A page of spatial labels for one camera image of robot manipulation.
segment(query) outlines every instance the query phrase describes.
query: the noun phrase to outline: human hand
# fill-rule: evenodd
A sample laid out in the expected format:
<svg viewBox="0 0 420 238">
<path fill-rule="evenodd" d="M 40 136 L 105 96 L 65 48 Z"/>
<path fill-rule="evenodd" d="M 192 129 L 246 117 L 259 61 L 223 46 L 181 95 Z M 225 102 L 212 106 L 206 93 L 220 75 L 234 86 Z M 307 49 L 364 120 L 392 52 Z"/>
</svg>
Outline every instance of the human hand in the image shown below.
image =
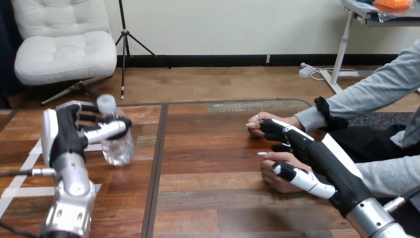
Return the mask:
<svg viewBox="0 0 420 238">
<path fill-rule="evenodd" d="M 256 136 L 256 137 L 264 137 L 264 133 L 260 130 L 260 128 L 261 128 L 260 127 L 260 120 L 261 119 L 276 119 L 276 120 L 280 120 L 282 122 L 285 122 L 287 124 L 294 125 L 296 128 L 298 128 L 302 131 L 305 130 L 303 125 L 300 123 L 298 118 L 295 117 L 295 116 L 292 116 L 292 117 L 289 117 L 289 118 L 281 118 L 281 117 L 278 117 L 278 116 L 270 114 L 270 113 L 260 112 L 256 116 L 253 116 L 248 120 L 247 127 L 248 127 L 248 132 L 250 133 L 250 135 Z"/>
<path fill-rule="evenodd" d="M 304 169 L 306 171 L 312 171 L 312 168 L 300 162 L 296 157 L 288 152 L 259 152 L 263 160 L 261 161 L 260 171 L 264 181 L 274 190 L 281 193 L 292 193 L 302 191 L 299 187 L 296 187 L 289 182 L 279 178 L 272 169 L 272 166 L 277 161 L 284 161 L 294 167 Z"/>
</svg>

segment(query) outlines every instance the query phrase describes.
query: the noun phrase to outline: water bottle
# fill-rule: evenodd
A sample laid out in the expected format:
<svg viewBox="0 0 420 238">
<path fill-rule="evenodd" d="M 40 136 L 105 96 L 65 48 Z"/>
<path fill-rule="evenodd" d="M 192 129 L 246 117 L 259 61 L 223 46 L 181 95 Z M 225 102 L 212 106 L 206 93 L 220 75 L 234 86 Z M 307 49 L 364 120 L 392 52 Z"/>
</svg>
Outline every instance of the water bottle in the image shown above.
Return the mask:
<svg viewBox="0 0 420 238">
<path fill-rule="evenodd" d="M 115 98 L 110 94 L 100 95 L 97 104 L 103 117 L 116 118 L 118 115 L 124 115 L 124 112 L 117 108 Z M 134 142 L 130 129 L 122 137 L 101 141 L 101 146 L 105 160 L 111 165 L 127 165 L 133 159 Z"/>
</svg>

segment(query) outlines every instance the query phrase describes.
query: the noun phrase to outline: gray sleeve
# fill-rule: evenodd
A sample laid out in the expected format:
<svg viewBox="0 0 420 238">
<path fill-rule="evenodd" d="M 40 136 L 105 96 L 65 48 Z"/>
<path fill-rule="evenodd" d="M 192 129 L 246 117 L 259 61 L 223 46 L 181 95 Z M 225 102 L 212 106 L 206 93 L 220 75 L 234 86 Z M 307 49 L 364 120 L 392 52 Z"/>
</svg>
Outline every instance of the gray sleeve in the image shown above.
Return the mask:
<svg viewBox="0 0 420 238">
<path fill-rule="evenodd" d="M 420 184 L 420 155 L 356 164 L 377 197 L 397 197 Z"/>
<path fill-rule="evenodd" d="M 420 40 L 371 76 L 327 99 L 332 116 L 354 118 L 386 107 L 420 87 Z M 295 115 L 307 131 L 325 125 L 316 108 Z"/>
</svg>

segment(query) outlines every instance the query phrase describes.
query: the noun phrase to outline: robotic hand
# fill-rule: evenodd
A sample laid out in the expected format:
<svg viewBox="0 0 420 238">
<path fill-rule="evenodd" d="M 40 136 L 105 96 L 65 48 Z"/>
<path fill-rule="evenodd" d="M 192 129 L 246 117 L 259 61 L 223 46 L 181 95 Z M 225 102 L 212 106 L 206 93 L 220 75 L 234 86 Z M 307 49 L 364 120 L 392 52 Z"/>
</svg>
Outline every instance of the robotic hand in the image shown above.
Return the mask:
<svg viewBox="0 0 420 238">
<path fill-rule="evenodd" d="M 41 238 L 87 238 L 96 189 L 89 180 L 84 149 L 88 144 L 124 135 L 131 126 L 125 117 L 107 119 L 83 114 L 99 113 L 91 103 L 72 101 L 44 111 L 42 151 L 54 169 L 55 199 L 41 230 Z M 85 120 L 95 126 L 78 124 Z"/>
<path fill-rule="evenodd" d="M 260 125 L 267 139 L 283 143 L 276 147 L 277 151 L 293 153 L 314 171 L 308 172 L 285 162 L 277 162 L 273 165 L 277 176 L 311 194 L 328 199 L 363 238 L 410 237 L 375 199 L 363 183 L 356 165 L 329 134 L 318 142 L 279 120 L 264 119 Z"/>
</svg>

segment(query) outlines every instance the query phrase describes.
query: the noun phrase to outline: white bottle cap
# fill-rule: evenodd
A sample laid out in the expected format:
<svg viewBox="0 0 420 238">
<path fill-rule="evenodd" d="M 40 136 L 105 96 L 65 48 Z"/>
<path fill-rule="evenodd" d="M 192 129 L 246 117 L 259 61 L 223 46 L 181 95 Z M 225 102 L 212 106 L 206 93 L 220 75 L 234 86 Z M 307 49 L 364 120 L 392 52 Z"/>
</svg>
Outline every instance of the white bottle cap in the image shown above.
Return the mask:
<svg viewBox="0 0 420 238">
<path fill-rule="evenodd" d="M 117 104 L 115 98 L 111 94 L 102 94 L 96 100 L 99 112 L 102 114 L 111 114 L 115 112 Z"/>
</svg>

